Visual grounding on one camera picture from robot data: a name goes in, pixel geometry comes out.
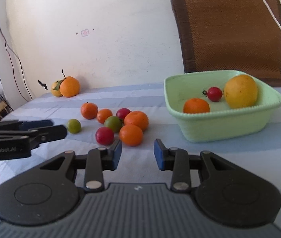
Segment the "yellow lemon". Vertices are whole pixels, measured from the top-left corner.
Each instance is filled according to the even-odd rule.
[[[224,87],[224,97],[232,108],[253,106],[257,100],[256,82],[248,75],[238,75],[230,79]]]
[[[50,88],[50,92],[55,96],[55,97],[62,97],[62,94],[60,93],[59,90],[59,84],[60,81],[56,81],[54,83],[52,83],[51,88]]]

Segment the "tomato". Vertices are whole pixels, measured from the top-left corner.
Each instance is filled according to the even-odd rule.
[[[111,128],[116,133],[122,128],[122,122],[117,116],[110,116],[105,120],[104,126]]]
[[[110,145],[114,140],[114,132],[108,127],[101,127],[96,132],[96,140],[101,145]]]
[[[76,134],[81,131],[81,123],[77,119],[70,119],[67,122],[68,132]]]
[[[204,90],[202,94],[208,97],[208,99],[210,99],[212,102],[220,101],[223,95],[221,89],[219,89],[218,87],[211,87],[208,89],[208,91]]]
[[[131,110],[127,108],[121,108],[116,112],[116,116],[124,121],[126,115],[128,115],[131,112]]]

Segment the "fruit in basket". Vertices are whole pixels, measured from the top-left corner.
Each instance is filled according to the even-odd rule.
[[[110,145],[114,141],[114,132],[109,127],[101,127],[96,132],[96,140],[101,145]]]
[[[62,97],[62,94],[60,93],[59,87],[62,81],[56,81],[52,83],[50,92],[55,96],[55,97]]]
[[[73,97],[78,95],[80,92],[80,83],[79,81],[71,76],[66,77],[60,83],[59,87],[60,93],[65,97]]]
[[[113,114],[110,109],[104,108],[97,113],[97,120],[99,123],[104,124],[105,120],[112,115]]]
[[[131,110],[127,108],[121,108],[116,112],[116,116],[124,121],[126,115],[128,115],[131,112]]]
[[[209,113],[210,106],[201,98],[188,99],[183,106],[184,113]]]
[[[141,128],[142,131],[145,131],[149,125],[148,116],[141,111],[133,111],[126,115],[124,119],[125,125],[136,125]]]
[[[116,133],[122,128],[122,122],[117,116],[110,116],[105,120],[104,126],[111,128]]]
[[[76,134],[81,131],[81,123],[77,119],[70,119],[67,122],[67,130],[72,134]]]
[[[230,108],[253,106],[258,95],[257,84],[249,75],[238,75],[230,79],[224,87],[224,97]]]
[[[98,111],[99,109],[94,103],[84,103],[80,108],[81,115],[88,120],[97,117]]]
[[[202,94],[208,97],[212,102],[219,102],[223,95],[221,89],[218,87],[211,87],[208,91],[204,90]]]
[[[143,141],[143,131],[136,125],[125,125],[119,131],[121,141],[129,146],[138,146]]]

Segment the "green leaf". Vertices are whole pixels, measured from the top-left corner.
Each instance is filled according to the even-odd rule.
[[[59,90],[60,89],[60,84],[63,82],[63,80],[60,80],[57,82],[57,85],[55,86],[54,90]]]

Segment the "red cherry tomato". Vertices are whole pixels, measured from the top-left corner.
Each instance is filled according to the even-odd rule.
[[[208,99],[210,99],[212,102],[220,101],[223,95],[221,89],[219,89],[218,87],[211,87],[208,89],[208,91],[204,90],[202,94],[208,97]]]
[[[124,121],[126,115],[128,115],[131,112],[131,110],[127,108],[121,108],[116,112],[116,116]]]
[[[101,145],[110,145],[114,141],[114,132],[109,127],[101,127],[96,132],[96,140]]]

